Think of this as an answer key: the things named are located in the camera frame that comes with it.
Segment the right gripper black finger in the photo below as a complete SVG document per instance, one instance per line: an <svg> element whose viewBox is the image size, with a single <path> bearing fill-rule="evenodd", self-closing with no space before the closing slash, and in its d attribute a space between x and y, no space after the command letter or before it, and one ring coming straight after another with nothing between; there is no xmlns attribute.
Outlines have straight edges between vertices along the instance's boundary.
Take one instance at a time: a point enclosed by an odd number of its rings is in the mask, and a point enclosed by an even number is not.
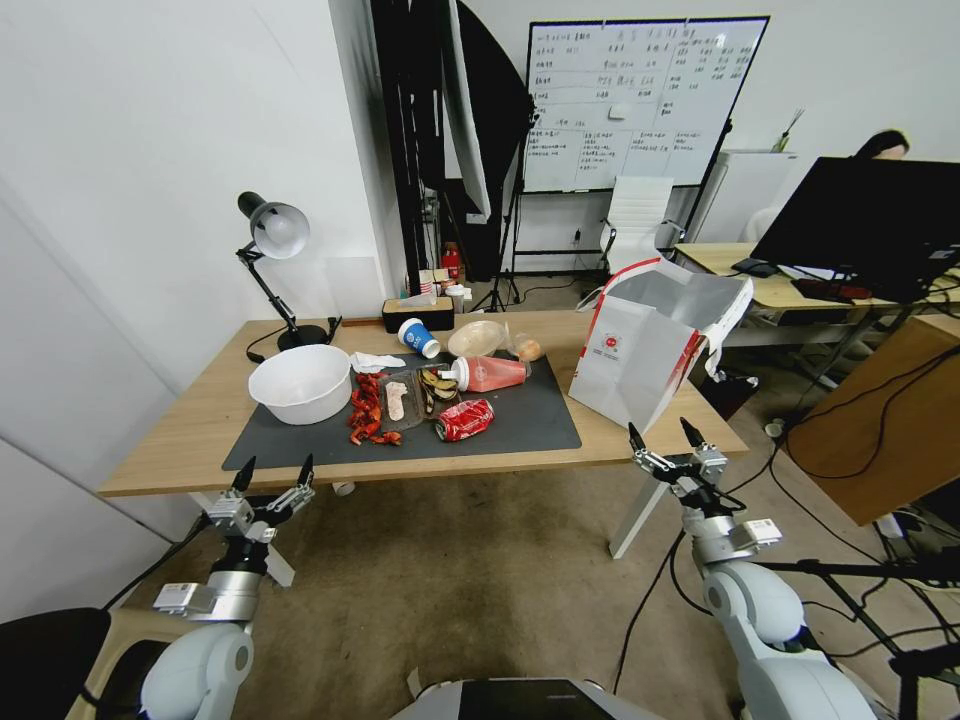
<svg viewBox="0 0 960 720"><path fill-rule="evenodd" d="M665 457L650 450L637 427L629 422L627 425L633 462L654 480L668 486L676 485L684 470L684 456Z"/></svg>
<svg viewBox="0 0 960 720"><path fill-rule="evenodd" d="M710 459L710 444L705 440L702 433L685 417L680 417L680 424L691 448L689 462L704 465L706 461Z"/></svg>

